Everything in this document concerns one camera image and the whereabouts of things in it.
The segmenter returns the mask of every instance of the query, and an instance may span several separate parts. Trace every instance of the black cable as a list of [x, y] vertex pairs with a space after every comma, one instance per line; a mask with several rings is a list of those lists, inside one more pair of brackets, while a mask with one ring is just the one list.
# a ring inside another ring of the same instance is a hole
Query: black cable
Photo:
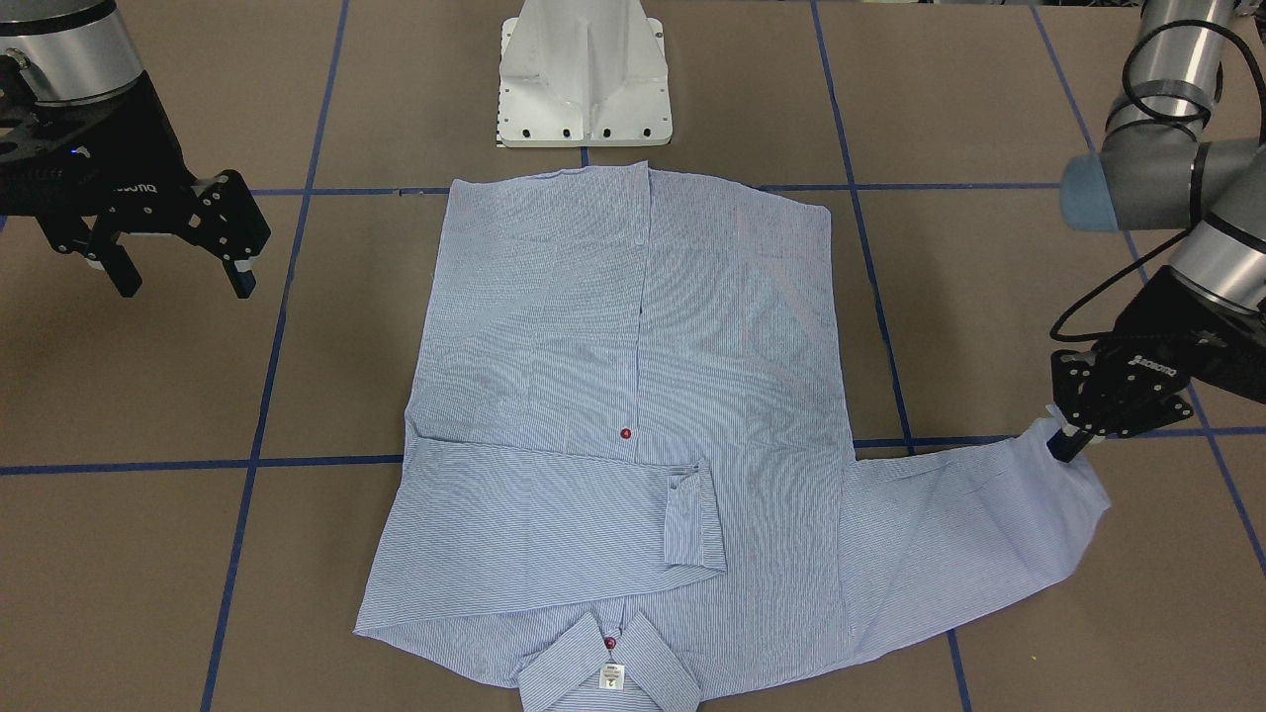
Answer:
[[1162, 32], [1167, 32], [1179, 27], [1198, 27], [1200, 29], [1206, 29], [1215, 34], [1220, 34], [1223, 38], [1231, 42], [1236, 47], [1236, 49], [1238, 49], [1239, 53], [1244, 57], [1244, 62], [1247, 62], [1248, 65], [1248, 73], [1252, 75], [1253, 86], [1257, 89], [1257, 104], [1258, 108], [1261, 109], [1261, 122], [1258, 127], [1257, 143], [1258, 146], [1266, 146], [1266, 77], [1262, 77], [1262, 70], [1257, 65], [1257, 58], [1253, 56], [1253, 51], [1248, 46], [1248, 43], [1244, 42], [1243, 38], [1241, 38], [1238, 34], [1231, 32], [1229, 29], [1219, 24], [1205, 20], [1175, 20], [1172, 23], [1162, 24], [1161, 27], [1141, 37], [1139, 41], [1134, 44], [1134, 48], [1131, 49], [1129, 57], [1125, 58], [1125, 66], [1122, 68], [1120, 84], [1122, 89], [1125, 91], [1125, 98], [1129, 99], [1129, 103], [1133, 104], [1143, 114], [1147, 114], [1148, 117], [1158, 122], [1163, 122], [1171, 125], [1181, 125], [1195, 120], [1205, 120], [1205, 122], [1209, 120], [1212, 113], [1209, 111], [1209, 109], [1205, 109], [1204, 106], [1196, 106], [1198, 111], [1195, 114], [1189, 114], [1182, 117], [1176, 117], [1172, 114], [1163, 114], [1161, 111], [1157, 111], [1156, 109], [1152, 109], [1147, 104], [1143, 104], [1143, 100], [1138, 96], [1138, 94], [1134, 92], [1134, 87], [1131, 86], [1129, 72], [1134, 67], [1134, 61], [1138, 60], [1138, 54], [1143, 51], [1144, 47], [1147, 47], [1147, 43], [1155, 39], [1156, 35], [1161, 34]]
[[[1091, 289], [1090, 291], [1087, 291], [1085, 294], [1085, 296], [1082, 296], [1081, 299], [1077, 299], [1076, 302], [1074, 302], [1072, 307], [1069, 307], [1062, 314], [1060, 314], [1060, 318], [1055, 321], [1055, 326], [1051, 327], [1051, 338], [1055, 340], [1055, 341], [1058, 341], [1060, 343], [1080, 343], [1082, 341], [1099, 341], [1101, 338], [1108, 338], [1108, 337], [1113, 336], [1112, 332], [1106, 332], [1106, 331], [1094, 332], [1094, 333], [1067, 333], [1066, 334], [1066, 333], [1060, 333], [1060, 329], [1062, 329], [1063, 324], [1067, 323], [1067, 321], [1070, 318], [1072, 318], [1072, 315], [1076, 314], [1082, 307], [1085, 307], [1091, 300], [1094, 300], [1094, 298], [1099, 296], [1104, 291], [1108, 291], [1108, 288], [1110, 288], [1112, 285], [1114, 285], [1118, 281], [1120, 281], [1122, 277], [1124, 277], [1129, 272], [1133, 272], [1138, 267], [1141, 267], [1141, 266], [1146, 265], [1147, 262], [1152, 261], [1161, 252], [1165, 252], [1170, 247], [1174, 247], [1175, 245], [1177, 245], [1184, 237], [1191, 234], [1191, 229], [1193, 228], [1188, 228], [1188, 229], [1185, 229], [1185, 231], [1175, 234], [1174, 237], [1166, 239], [1165, 242], [1162, 242], [1160, 245], [1160, 247], [1157, 247], [1156, 250], [1152, 250], [1147, 255], [1143, 255], [1138, 260], [1134, 260], [1133, 262], [1131, 262], [1131, 265], [1128, 267], [1124, 267], [1123, 270], [1120, 270], [1115, 275], [1108, 277], [1099, 286], [1096, 286], [1096, 288]], [[1114, 338], [1144, 338], [1144, 337], [1114, 337]]]

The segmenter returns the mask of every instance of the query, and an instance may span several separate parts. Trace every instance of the folded shirt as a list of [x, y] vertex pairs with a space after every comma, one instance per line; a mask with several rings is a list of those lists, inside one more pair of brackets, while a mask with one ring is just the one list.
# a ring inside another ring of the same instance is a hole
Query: folded shirt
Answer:
[[858, 461], [837, 348], [823, 208], [646, 163], [454, 182], [356, 632], [528, 712], [677, 712], [1072, 573], [1108, 499], [1053, 419]]

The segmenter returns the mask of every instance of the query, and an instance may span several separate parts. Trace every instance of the light blue cap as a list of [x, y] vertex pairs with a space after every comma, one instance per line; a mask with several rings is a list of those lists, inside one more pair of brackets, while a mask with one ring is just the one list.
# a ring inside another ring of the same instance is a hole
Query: light blue cap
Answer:
[[1108, 176], [1098, 153], [1077, 156], [1063, 168], [1060, 212], [1063, 213], [1063, 222], [1074, 229], [1120, 232], [1108, 191]]

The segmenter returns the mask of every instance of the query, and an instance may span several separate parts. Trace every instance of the white plastic bracket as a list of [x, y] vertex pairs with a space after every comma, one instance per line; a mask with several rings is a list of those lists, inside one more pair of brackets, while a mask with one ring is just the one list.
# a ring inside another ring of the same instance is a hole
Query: white plastic bracket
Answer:
[[527, 0], [501, 25], [499, 146], [662, 146], [663, 25], [639, 0]]

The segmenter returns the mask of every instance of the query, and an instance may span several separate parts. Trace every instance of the white label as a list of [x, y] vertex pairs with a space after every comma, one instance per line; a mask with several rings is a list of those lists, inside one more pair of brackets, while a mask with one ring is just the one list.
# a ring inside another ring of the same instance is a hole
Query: white label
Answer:
[[598, 674], [598, 687], [601, 689], [624, 689], [624, 665], [608, 663]]

